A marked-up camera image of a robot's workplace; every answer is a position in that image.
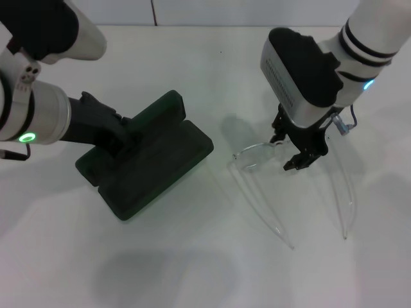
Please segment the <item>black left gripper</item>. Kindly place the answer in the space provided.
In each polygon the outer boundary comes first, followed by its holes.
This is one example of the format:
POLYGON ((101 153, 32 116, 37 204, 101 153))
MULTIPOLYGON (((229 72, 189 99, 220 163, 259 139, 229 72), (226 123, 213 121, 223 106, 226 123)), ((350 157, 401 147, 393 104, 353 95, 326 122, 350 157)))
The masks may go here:
POLYGON ((71 118, 62 141, 92 144, 115 155, 138 153, 147 146, 147 125, 126 123, 113 108, 82 92, 80 99, 69 98, 71 118))

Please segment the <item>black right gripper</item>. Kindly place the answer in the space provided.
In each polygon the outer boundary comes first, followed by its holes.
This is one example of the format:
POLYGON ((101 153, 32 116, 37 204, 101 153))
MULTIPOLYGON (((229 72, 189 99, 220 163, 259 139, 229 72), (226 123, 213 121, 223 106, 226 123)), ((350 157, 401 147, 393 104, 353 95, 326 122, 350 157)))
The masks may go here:
POLYGON ((272 123, 274 135, 270 143, 281 143, 281 148, 285 148, 285 152, 290 154, 291 159, 283 166, 285 171, 305 169, 316 161, 317 156, 328 153, 325 128, 322 127, 328 117, 329 112, 326 112, 314 124, 300 128, 288 117, 281 104, 278 105, 278 112, 272 123))

